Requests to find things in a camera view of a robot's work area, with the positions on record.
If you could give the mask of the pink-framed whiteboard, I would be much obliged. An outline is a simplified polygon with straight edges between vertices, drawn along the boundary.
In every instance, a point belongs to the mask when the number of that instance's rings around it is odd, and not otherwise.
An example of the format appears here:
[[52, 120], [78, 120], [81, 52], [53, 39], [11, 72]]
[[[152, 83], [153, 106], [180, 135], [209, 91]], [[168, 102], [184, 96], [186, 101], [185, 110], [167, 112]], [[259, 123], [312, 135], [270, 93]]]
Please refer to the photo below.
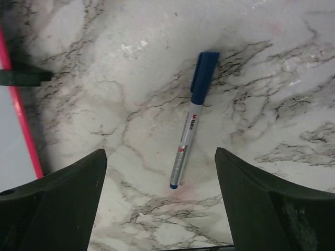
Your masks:
[[[8, 70], [10, 61], [1, 32], [1, 70]], [[1, 195], [43, 177], [19, 88], [1, 86]]]

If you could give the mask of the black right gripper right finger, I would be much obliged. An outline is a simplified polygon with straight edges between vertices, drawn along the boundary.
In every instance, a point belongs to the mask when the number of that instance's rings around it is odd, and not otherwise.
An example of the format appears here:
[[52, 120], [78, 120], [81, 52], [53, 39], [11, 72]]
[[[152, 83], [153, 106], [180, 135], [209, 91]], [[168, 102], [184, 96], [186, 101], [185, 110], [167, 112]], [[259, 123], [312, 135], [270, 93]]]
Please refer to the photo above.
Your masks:
[[224, 148], [217, 175], [235, 250], [334, 250], [334, 194], [255, 167]]

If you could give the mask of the blue white marker pen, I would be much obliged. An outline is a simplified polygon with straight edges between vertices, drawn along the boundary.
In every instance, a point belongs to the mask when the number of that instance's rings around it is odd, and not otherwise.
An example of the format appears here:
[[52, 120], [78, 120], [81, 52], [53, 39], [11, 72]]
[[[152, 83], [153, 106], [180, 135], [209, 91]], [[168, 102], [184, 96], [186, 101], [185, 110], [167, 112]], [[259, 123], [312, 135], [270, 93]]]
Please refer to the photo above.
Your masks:
[[202, 52], [199, 54], [190, 87], [191, 103], [170, 177], [171, 189], [177, 189], [181, 184], [200, 113], [211, 85], [219, 56], [219, 52]]

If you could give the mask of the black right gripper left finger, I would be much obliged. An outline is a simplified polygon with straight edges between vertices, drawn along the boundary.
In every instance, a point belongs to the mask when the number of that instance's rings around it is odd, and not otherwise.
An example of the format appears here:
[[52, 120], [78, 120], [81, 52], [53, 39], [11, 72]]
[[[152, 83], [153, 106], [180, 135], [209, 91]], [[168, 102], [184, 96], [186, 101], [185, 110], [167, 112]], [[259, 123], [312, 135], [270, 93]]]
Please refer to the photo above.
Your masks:
[[107, 170], [104, 149], [1, 192], [1, 250], [87, 250]]

